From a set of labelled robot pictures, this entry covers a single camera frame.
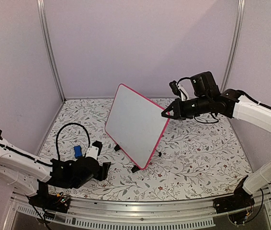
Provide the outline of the blue whiteboard eraser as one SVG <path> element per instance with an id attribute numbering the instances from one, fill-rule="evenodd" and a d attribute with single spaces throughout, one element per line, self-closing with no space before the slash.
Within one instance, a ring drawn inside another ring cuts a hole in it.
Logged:
<path id="1" fill-rule="evenodd" d="M 82 148 L 80 145 L 74 146 L 73 149 L 74 149 L 74 157 L 76 159 L 79 159 L 83 156 L 82 155 Z"/>

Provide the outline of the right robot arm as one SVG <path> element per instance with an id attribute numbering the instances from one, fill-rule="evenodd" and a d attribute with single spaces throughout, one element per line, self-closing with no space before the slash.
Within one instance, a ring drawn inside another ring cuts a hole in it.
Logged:
<path id="1" fill-rule="evenodd" d="M 161 115 L 174 120 L 196 119 L 203 114 L 212 117 L 221 114 L 227 118 L 243 121 L 257 127 L 271 137 L 271 106 L 266 105 L 243 90 L 220 91 L 211 72 L 173 80 L 169 86 L 177 98 L 163 110 Z M 250 140 L 255 143 L 256 157 L 263 157 L 263 165 L 242 178 L 232 195 L 216 198 L 213 206 L 217 213 L 225 213 L 255 204 L 253 195 L 271 184 L 270 140 L 254 132 Z"/>

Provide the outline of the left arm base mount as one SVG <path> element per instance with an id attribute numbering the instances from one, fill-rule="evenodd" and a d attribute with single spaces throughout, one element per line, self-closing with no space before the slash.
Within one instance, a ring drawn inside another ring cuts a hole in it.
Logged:
<path id="1" fill-rule="evenodd" d="M 37 194 L 28 197 L 29 204 L 44 210 L 67 213 L 70 206 L 70 197 L 67 195 L 52 195 L 47 190 L 38 190 Z"/>

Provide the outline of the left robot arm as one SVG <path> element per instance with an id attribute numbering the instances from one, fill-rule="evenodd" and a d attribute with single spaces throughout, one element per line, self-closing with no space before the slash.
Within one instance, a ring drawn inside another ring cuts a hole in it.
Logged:
<path id="1" fill-rule="evenodd" d="M 1 134 L 0 130 L 0 179 L 27 196 L 32 206 L 67 213 L 69 196 L 50 194 L 49 186 L 78 189 L 91 179 L 107 178 L 111 163 L 99 164 L 102 149 L 99 141 L 90 144 L 84 156 L 62 161 L 30 154 L 9 143 Z"/>

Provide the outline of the pink framed whiteboard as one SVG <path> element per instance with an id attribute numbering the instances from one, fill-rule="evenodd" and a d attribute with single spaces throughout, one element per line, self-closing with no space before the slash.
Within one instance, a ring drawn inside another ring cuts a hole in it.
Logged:
<path id="1" fill-rule="evenodd" d="M 141 170 L 147 168 L 168 126 L 164 108 L 125 84 L 119 84 L 105 132 Z"/>

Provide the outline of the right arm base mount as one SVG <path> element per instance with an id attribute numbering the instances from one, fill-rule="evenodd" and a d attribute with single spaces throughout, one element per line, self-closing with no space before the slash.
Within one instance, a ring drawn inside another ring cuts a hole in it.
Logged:
<path id="1" fill-rule="evenodd" d="M 252 196 L 229 195 L 213 200 L 217 214 L 228 213 L 228 219 L 234 225 L 245 224 L 253 212 L 255 201 Z"/>

